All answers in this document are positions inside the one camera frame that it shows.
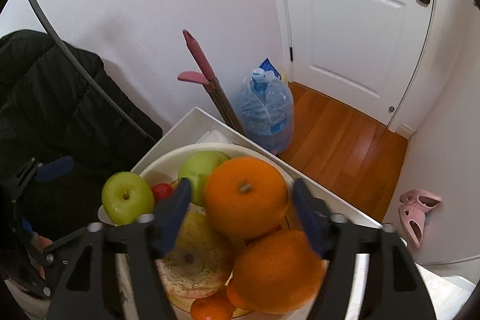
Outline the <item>person's left hand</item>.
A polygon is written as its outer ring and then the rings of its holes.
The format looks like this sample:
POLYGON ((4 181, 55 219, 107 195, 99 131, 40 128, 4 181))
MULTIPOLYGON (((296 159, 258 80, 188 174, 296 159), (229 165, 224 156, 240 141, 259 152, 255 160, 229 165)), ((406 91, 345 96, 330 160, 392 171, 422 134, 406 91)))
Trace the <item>person's left hand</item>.
MULTIPOLYGON (((30 240, 30 243, 36 250, 38 250, 40 253, 43 253, 45 248, 53 244, 53 241, 42 235, 38 235, 37 232, 34 232, 32 234, 32 239, 30 240)), ((41 275, 41 277, 45 279, 45 271, 43 266, 41 266, 33 257, 30 257, 30 262, 41 275)))

